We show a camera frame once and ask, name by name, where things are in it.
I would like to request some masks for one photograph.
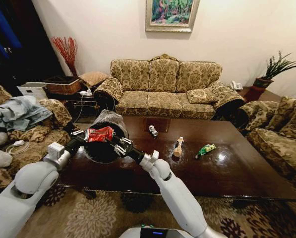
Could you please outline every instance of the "couch armrest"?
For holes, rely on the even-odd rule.
[[[279,103],[271,101],[252,101],[240,107],[235,114],[234,125],[240,131],[251,131],[265,127],[273,117]]]
[[[107,78],[94,92],[94,97],[100,105],[118,104],[122,95],[122,85],[113,77]]]
[[[43,120],[43,125],[55,128],[66,127],[72,121],[72,116],[59,100],[44,98],[39,99],[38,102],[42,107],[50,110],[53,113],[52,117],[54,117],[53,121],[50,118]]]
[[[238,107],[244,104],[244,99],[230,87],[225,86],[222,82],[216,81],[208,86],[218,101],[213,105],[214,109],[221,115],[230,114]]]

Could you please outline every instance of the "telephone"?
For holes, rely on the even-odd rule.
[[[231,82],[231,88],[233,90],[242,90],[242,84],[241,83],[236,83],[235,81]]]

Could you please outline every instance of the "framed painting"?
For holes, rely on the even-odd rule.
[[[146,31],[193,30],[200,0],[147,0]]]

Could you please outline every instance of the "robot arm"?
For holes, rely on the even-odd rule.
[[[65,146],[54,142],[48,146],[44,161],[25,165],[18,171],[0,194],[0,238],[12,238],[19,233],[43,194],[56,182],[58,171],[84,142],[78,136]]]
[[[181,228],[195,238],[226,237],[207,225],[201,206],[182,180],[171,171],[169,163],[158,159],[158,151],[154,151],[152,155],[145,154],[135,149],[132,141],[125,141],[125,138],[114,137],[111,145],[121,157],[130,156],[150,174]]]
[[[19,170],[14,181],[0,194],[0,238],[17,235],[43,194],[56,182],[58,171],[85,143],[84,136],[80,131],[65,146],[52,143],[44,161],[28,164]],[[117,154],[133,158],[156,181],[163,199],[184,230],[196,238],[225,237],[207,225],[202,208],[185,184],[174,175],[169,164],[158,159],[159,152],[148,155],[134,148],[131,140],[117,136],[108,141]]]

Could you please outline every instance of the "sofa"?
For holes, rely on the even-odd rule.
[[[0,85],[0,104],[7,101],[11,95]],[[28,131],[14,130],[8,132],[8,143],[1,147],[5,150],[8,145],[16,140],[24,140],[29,147],[23,153],[12,155],[10,166],[0,168],[0,190],[5,188],[13,179],[20,168],[29,163],[41,160],[47,153],[47,146],[52,142],[66,144],[70,141],[69,132],[72,130],[72,117],[62,103],[54,99],[38,100],[41,106],[53,114]]]
[[[115,59],[111,77],[94,92],[104,108],[107,104],[121,115],[166,118],[212,119],[229,113],[244,100],[219,82],[222,67],[215,62],[179,61],[166,54],[151,60]],[[192,104],[186,92],[208,88],[216,97],[212,104]]]
[[[296,99],[280,102],[253,101],[240,107],[234,125],[266,161],[296,191]],[[288,202],[296,213],[296,202]]]

